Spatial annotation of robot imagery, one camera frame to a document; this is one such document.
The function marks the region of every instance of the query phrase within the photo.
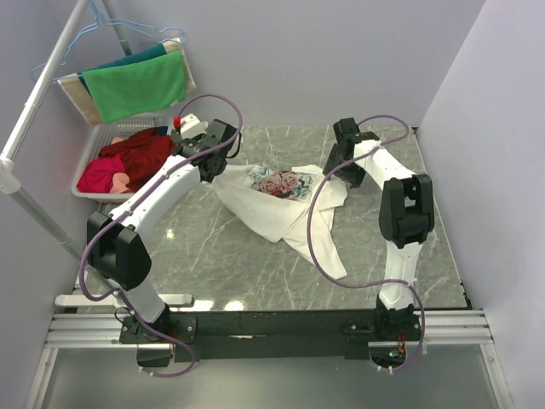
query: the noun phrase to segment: towel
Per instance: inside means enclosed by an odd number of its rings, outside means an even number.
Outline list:
[[[197,85],[193,80],[193,76],[189,65],[187,64],[187,58],[183,48],[181,47],[181,41],[179,38],[165,41],[163,44],[159,44],[155,47],[142,51],[141,53],[129,55],[122,59],[97,66],[92,68],[90,71],[111,66],[126,66],[176,52],[181,53],[181,57],[183,59],[183,73],[186,78],[185,90],[186,92],[190,92],[194,90]],[[89,125],[105,123],[105,121],[100,117],[99,110],[89,93],[87,83],[82,73],[74,73],[60,78],[59,85]]]
[[[228,165],[212,181],[212,187],[221,202],[252,231],[273,243],[282,239],[313,262],[307,244],[307,215],[323,179],[316,165],[291,171]],[[344,182],[333,177],[325,183],[313,212],[313,248],[320,265],[335,279],[347,276],[330,234],[335,207],[342,206],[346,197]]]
[[[137,113],[168,108],[186,96],[181,53],[86,71],[83,78],[100,117],[107,124]]]

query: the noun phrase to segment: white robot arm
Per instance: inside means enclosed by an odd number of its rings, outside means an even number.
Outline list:
[[[113,281],[115,286],[121,287],[142,319],[160,331],[166,331],[169,308],[158,296],[150,280],[152,262],[146,251],[150,234],[176,200],[189,193],[201,181],[212,181],[225,169],[227,153],[232,144],[193,163],[185,164],[170,175],[168,170],[196,153],[229,140],[236,132],[234,127],[220,120],[213,121],[205,129],[205,124],[194,115],[187,115],[180,122],[180,126],[171,130],[173,141],[178,143],[161,170],[110,215],[100,212],[91,215],[87,228],[89,242],[112,219],[117,219],[125,212],[129,213],[111,233],[108,232],[99,240],[91,251],[89,264],[106,279]],[[162,177],[166,177],[166,180],[145,197],[149,187]],[[133,210],[134,203],[140,202],[142,198],[144,200]],[[191,304],[191,296],[186,298],[188,299],[184,303]]]
[[[333,129],[337,143],[331,150],[325,174],[380,144],[374,133],[360,132],[353,118],[341,119]],[[387,246],[384,279],[402,279],[412,284],[422,244],[433,230],[432,181],[428,175],[416,175],[406,169],[384,147],[336,175],[358,187],[366,173],[382,190],[379,226]],[[405,309],[413,303],[409,288],[401,284],[384,284],[378,298],[387,311]]]

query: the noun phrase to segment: pink cloth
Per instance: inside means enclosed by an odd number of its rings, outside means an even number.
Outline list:
[[[111,193],[114,188],[113,177],[120,173],[125,173],[120,155],[92,160],[83,171],[77,189],[86,193]]]
[[[130,182],[129,175],[126,173],[116,173],[113,178],[113,186],[112,190],[110,190],[110,193],[114,194],[120,194],[120,193],[128,193],[130,192],[130,189],[127,187],[127,184]]]

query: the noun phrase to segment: red garment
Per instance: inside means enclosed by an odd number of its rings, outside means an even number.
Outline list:
[[[136,192],[149,181],[163,166],[176,144],[170,136],[161,136],[157,128],[141,130],[126,141],[103,147],[99,158],[120,155],[129,175],[127,188]]]
[[[109,193],[116,173],[125,173],[119,155],[92,160],[83,171],[77,183],[77,190],[86,193]]]

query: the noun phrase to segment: blue wire hanger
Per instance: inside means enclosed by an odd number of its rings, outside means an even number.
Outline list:
[[[105,26],[125,26],[135,32],[139,32],[140,34],[144,34],[145,36],[148,36],[149,38],[152,38],[157,43],[164,43],[165,41],[168,41],[169,38],[158,38],[155,35],[151,34],[150,32],[145,32],[141,30],[140,28],[146,28],[153,32],[156,32],[157,34],[163,34],[166,31],[177,31],[180,34],[177,36],[180,38],[181,41],[184,40],[186,33],[179,27],[165,27],[163,29],[158,29],[155,26],[150,26],[148,24],[143,23],[137,23],[136,21],[126,20],[126,19],[107,19],[104,17],[104,15],[98,10],[96,7],[96,4],[93,0],[90,0],[89,2],[91,9],[95,13],[95,22],[89,26],[86,26],[82,28],[79,33],[76,35],[76,37],[72,40],[70,44],[68,44],[68,47],[66,47],[66,52],[62,58],[62,61],[60,62],[60,66],[64,66],[66,64],[66,57],[72,50],[72,47],[77,43],[77,41],[86,33],[92,32],[100,27],[100,23],[104,24]],[[39,66],[36,66],[31,71],[31,78],[33,81],[37,81],[36,71],[43,68],[45,66],[45,63],[40,64]],[[58,78],[54,78],[53,82],[56,83]]]

